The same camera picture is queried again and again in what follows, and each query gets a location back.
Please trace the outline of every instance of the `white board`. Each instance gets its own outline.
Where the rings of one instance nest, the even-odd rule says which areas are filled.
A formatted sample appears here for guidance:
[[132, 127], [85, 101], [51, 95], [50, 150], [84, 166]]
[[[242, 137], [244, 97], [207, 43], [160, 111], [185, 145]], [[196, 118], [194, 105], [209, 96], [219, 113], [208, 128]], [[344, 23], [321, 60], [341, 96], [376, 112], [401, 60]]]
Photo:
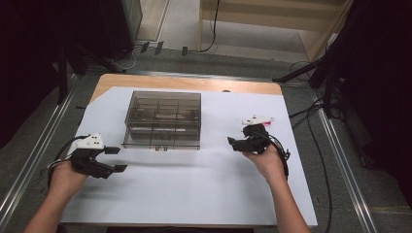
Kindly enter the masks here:
[[[200, 150], [124, 149], [125, 117], [133, 90], [200, 92]], [[270, 189], [255, 165], [233, 151], [242, 120], [274, 117], [266, 126], [291, 152], [289, 185], [306, 223], [317, 220], [282, 95], [112, 87], [86, 108], [77, 136], [99, 132], [119, 154], [99, 162], [128, 165], [109, 179], [88, 178], [61, 222], [103, 225], [276, 225]]]

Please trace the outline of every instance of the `wire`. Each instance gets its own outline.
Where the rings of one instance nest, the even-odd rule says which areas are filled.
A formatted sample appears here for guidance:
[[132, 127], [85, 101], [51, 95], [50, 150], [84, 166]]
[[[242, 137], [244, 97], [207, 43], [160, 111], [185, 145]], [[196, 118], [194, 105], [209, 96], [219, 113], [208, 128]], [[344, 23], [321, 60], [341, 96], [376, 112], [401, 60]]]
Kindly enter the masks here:
[[[295, 63], [293, 63], [290, 67], [289, 67], [289, 71], [292, 73], [292, 67], [298, 63], [308, 63], [308, 64], [312, 64], [312, 62], [309, 61], [296, 61]], [[303, 80], [299, 77], [297, 77], [298, 80], [300, 81], [304, 81], [304, 82], [309, 82], [309, 80]]]
[[[212, 2], [211, 0], [208, 1], [208, 5], [209, 5], [208, 8], [209, 8], [209, 10], [210, 10], [210, 11], [209, 11], [210, 18], [212, 18], [212, 16], [213, 16], [212, 8], [211, 8], [211, 6], [210, 6], [210, 5], [211, 5], [211, 2]], [[211, 20], [211, 19], [209, 20], [209, 27], [210, 27], [210, 30], [213, 32], [213, 23], [212, 23], [212, 20]], [[219, 48], [218, 45], [215, 45], [215, 46], [216, 46], [216, 48], [215, 48], [215, 50], [214, 50], [213, 52], [215, 52], [215, 51], [218, 50], [218, 48]]]
[[331, 220], [332, 220], [332, 210], [333, 210], [332, 197], [331, 197], [330, 185], [329, 185], [329, 178], [328, 178], [328, 176], [327, 176], [327, 171], [326, 171], [324, 156], [322, 155], [321, 148], [319, 147], [318, 141], [316, 140], [315, 134], [313, 133], [312, 126], [311, 126], [310, 120], [309, 120], [309, 116], [310, 116], [310, 113], [309, 113], [309, 111], [308, 111], [308, 112], [307, 112], [307, 115], [306, 115], [306, 119], [307, 119], [309, 131], [310, 131], [310, 133], [311, 133], [311, 135], [312, 135], [313, 141], [315, 142], [316, 148], [318, 149], [319, 157], [321, 158], [322, 166], [323, 166], [323, 168], [324, 168], [324, 175], [325, 175], [325, 182], [326, 182], [326, 189], [327, 189], [327, 198], [328, 198], [328, 202], [329, 202], [329, 213], [328, 213], [328, 219], [327, 219], [326, 232], [329, 232], [329, 230], [330, 230], [330, 224], [331, 224]]
[[69, 142], [67, 142], [67, 143], [60, 149], [60, 151], [57, 153], [57, 156], [55, 157], [54, 161], [56, 161], [57, 159], [60, 158], [61, 154], [64, 152], [64, 150], [66, 150], [66, 148], [67, 148], [68, 146], [70, 146], [71, 143], [73, 143], [74, 141], [76, 141], [76, 140], [78, 140], [78, 139], [85, 139], [85, 138], [87, 138], [87, 137], [88, 137], [88, 136], [78, 136], [78, 137], [75, 137], [75, 138], [70, 139]]
[[134, 52], [139, 49], [140, 47], [136, 47], [132, 52], [131, 52], [131, 56], [133, 57], [133, 65], [129, 66], [129, 67], [123, 67], [121, 65], [119, 65], [118, 63], [115, 62], [115, 60], [112, 58], [112, 63], [115, 64], [116, 66], [118, 66], [119, 68], [122, 68], [123, 70], [130, 70], [131, 68], [133, 68], [136, 65], [136, 58], [134, 57]]
[[[315, 112], [317, 112], [319, 109], [320, 109], [320, 108], [316, 108], [315, 110], [311, 110], [310, 116], [313, 115]], [[304, 118], [300, 119], [297, 123], [295, 123], [295, 124], [292, 126], [292, 129], [295, 129], [297, 126], [299, 126], [299, 124], [301, 124], [305, 119], [306, 119], [306, 116], [305, 116]]]
[[286, 160], [289, 159], [289, 157], [290, 157], [289, 152], [285, 153], [285, 150], [284, 150], [281, 142], [279, 142], [279, 140], [278, 140], [277, 138], [275, 138], [275, 137], [272, 136], [272, 135], [265, 136], [265, 135], [260, 134], [260, 133], [257, 133], [257, 132], [252, 132], [252, 133], [253, 133], [253, 134], [256, 134], [256, 135], [259, 135], [260, 137], [266, 139], [268, 142], [270, 142], [271, 145], [273, 145], [273, 147], [275, 147], [277, 150], [280, 150], [279, 152], [285, 157]]
[[200, 50], [199, 52], [208, 51], [213, 46], [213, 44], [215, 44], [215, 40], [216, 40], [216, 20], [218, 19], [218, 11], [219, 11], [219, 4], [220, 3], [221, 3], [221, 0], [218, 0], [218, 5], [216, 6], [216, 12], [215, 12], [215, 21], [213, 23], [213, 40], [212, 40], [212, 43], [210, 44], [208, 49]]
[[55, 166], [57, 166], [57, 164], [59, 164], [59, 163], [62, 163], [62, 162], [68, 161], [68, 160], [70, 160], [70, 157], [67, 157], [65, 159], [58, 159], [58, 160], [56, 160], [55, 162], [53, 162], [49, 165], [49, 168], [48, 168], [48, 188], [51, 187], [52, 173], [54, 172]]
[[293, 117], [299, 116], [300, 114], [307, 113], [309, 110], [313, 109], [313, 108], [316, 106], [316, 103], [318, 103], [318, 102], [321, 101], [322, 99], [323, 99], [323, 97], [315, 100], [315, 102], [313, 102], [313, 104], [312, 104], [309, 108], [307, 108], [307, 109], [305, 109], [305, 110], [302, 110], [302, 111], [299, 111], [299, 112], [297, 112], [297, 113], [295, 113], [295, 114], [289, 115], [289, 118], [293, 118]]

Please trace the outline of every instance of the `transparent storage box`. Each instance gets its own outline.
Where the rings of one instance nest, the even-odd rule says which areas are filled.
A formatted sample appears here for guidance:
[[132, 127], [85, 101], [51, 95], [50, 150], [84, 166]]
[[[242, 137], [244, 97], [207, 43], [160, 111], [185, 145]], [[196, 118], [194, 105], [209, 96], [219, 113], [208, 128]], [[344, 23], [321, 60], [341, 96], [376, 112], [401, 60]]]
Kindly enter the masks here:
[[133, 91], [125, 148], [200, 150], [201, 94]]

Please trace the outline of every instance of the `white plastic mount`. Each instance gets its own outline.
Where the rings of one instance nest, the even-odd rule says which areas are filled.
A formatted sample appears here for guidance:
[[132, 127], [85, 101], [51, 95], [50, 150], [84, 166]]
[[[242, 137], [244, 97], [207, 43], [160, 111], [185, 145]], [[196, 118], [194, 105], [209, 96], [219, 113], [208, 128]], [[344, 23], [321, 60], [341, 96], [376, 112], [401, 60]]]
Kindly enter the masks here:
[[75, 149], [104, 149], [103, 139], [101, 134], [95, 133], [81, 140], [79, 143], [75, 143]]
[[260, 123], [270, 123], [271, 121], [274, 121], [274, 120], [275, 120], [274, 117], [254, 115], [252, 118], [243, 120], [242, 124], [253, 125], [253, 124], [260, 124]]

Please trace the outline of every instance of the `metal frame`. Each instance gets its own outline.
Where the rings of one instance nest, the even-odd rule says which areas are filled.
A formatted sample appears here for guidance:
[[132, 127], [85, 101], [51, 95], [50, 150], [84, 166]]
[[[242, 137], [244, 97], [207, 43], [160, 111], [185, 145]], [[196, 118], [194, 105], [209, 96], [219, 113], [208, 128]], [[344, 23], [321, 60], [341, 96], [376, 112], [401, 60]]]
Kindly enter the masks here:
[[72, 100], [77, 82], [78, 77], [76, 75], [73, 75], [71, 77], [71, 83], [73, 87], [69, 91], [66, 98], [62, 101], [62, 103], [55, 107], [48, 124], [40, 135], [40, 138], [37, 140], [37, 143], [34, 146], [33, 150], [30, 152], [30, 155], [28, 156], [24, 166], [22, 167], [9, 192], [3, 199], [0, 206], [0, 232], [4, 232], [4, 230], [6, 229], [6, 226], [9, 223], [9, 220], [12, 217], [17, 204], [22, 197], [24, 190], [27, 188], [31, 177], [33, 176], [37, 166], [39, 165], [40, 160], [43, 158], [49, 142], [51, 141], [58, 124], [61, 122], [61, 119], [63, 118], [67, 107], [70, 104], [70, 101]]
[[[132, 73], [135, 75], [144, 75], [144, 76], [163, 76], [163, 77], [184, 77], [184, 78], [196, 78], [196, 79], [217, 79], [217, 80], [233, 80], [233, 81], [247, 81], [247, 82], [263, 82], [263, 83], [272, 83], [270, 79], [262, 78], [241, 78], [241, 77], [230, 77], [230, 76], [212, 76], [212, 75], [195, 75], [195, 74], [179, 74], [179, 73], [162, 73], [162, 72], [135, 72]], [[30, 179], [35, 172], [46, 148], [49, 145], [49, 142], [60, 123], [62, 117], [64, 116], [68, 105], [71, 102], [73, 94], [75, 92], [78, 78], [76, 75], [73, 75], [71, 78], [72, 88], [70, 89], [69, 94], [64, 99], [63, 103], [60, 106], [57, 106], [49, 120], [47, 126], [45, 127], [42, 135], [37, 141], [33, 151], [30, 153], [27, 158], [23, 168], [21, 169], [17, 179], [15, 180], [12, 188], [6, 195], [6, 198], [2, 201], [0, 207], [0, 232], [3, 232], [6, 228], [7, 223], [9, 222], [17, 204], [20, 200], [24, 190], [27, 188]], [[307, 83], [290, 83], [282, 84], [283, 86], [307, 86]], [[320, 94], [313, 90], [314, 99], [318, 99]], [[339, 138], [336, 135], [336, 132], [333, 127], [333, 123], [330, 119], [326, 117], [326, 114], [319, 110], [320, 118], [322, 124], [325, 128], [325, 132], [333, 149], [336, 161], [338, 163], [340, 172], [342, 174], [343, 180], [347, 186], [348, 192], [351, 196], [354, 208], [357, 212], [357, 215], [360, 220], [361, 227], [363, 232], [377, 232], [375, 223], [372, 219], [369, 208], [361, 194], [361, 190], [358, 186], [358, 183], [355, 179], [354, 174], [350, 168], [349, 162], [346, 159], [346, 155], [342, 146], [340, 144]]]
[[[321, 97], [316, 90], [313, 90], [313, 95], [314, 100]], [[358, 182], [355, 179], [351, 166], [346, 158], [345, 151], [342, 149], [342, 145], [340, 144], [339, 138], [333, 127], [333, 122], [331, 119], [327, 118], [326, 113], [322, 109], [319, 110], [319, 116], [332, 147], [340, 173], [342, 174], [343, 181], [345, 182], [349, 195], [351, 196], [352, 203], [354, 204], [354, 208], [357, 212], [363, 232], [377, 232], [372, 215], [369, 211], [369, 207], [363, 198]]]

